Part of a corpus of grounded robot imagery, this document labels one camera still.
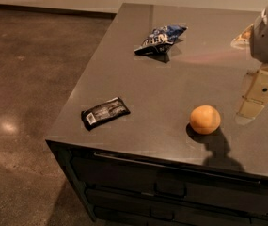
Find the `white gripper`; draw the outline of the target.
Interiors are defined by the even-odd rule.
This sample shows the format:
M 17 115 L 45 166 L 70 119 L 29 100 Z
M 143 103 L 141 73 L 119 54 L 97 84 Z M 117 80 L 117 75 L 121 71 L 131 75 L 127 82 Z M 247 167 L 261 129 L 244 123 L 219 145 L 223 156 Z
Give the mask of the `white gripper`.
M 248 71 L 244 77 L 244 93 L 235 116 L 240 125 L 252 122 L 268 105 L 268 5 L 255 23 L 234 38 L 230 45 L 235 49 L 245 49 L 249 41 L 251 56 L 263 64 L 258 70 Z

